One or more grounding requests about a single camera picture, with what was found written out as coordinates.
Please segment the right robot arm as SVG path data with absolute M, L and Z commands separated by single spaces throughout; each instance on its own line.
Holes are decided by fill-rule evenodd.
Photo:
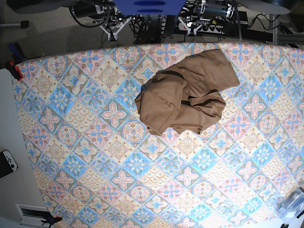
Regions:
M 109 0 L 79 0 L 68 8 L 74 21 L 85 28 L 98 26 L 119 28 L 131 18 L 131 16 L 123 15 L 115 3 Z M 84 17 L 92 19 L 92 23 L 96 25 L 85 25 L 78 20 Z

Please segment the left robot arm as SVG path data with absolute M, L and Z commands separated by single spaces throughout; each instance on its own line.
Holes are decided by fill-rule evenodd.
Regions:
M 226 0 L 187 0 L 180 11 L 180 16 L 231 18 L 233 12 L 233 6 Z

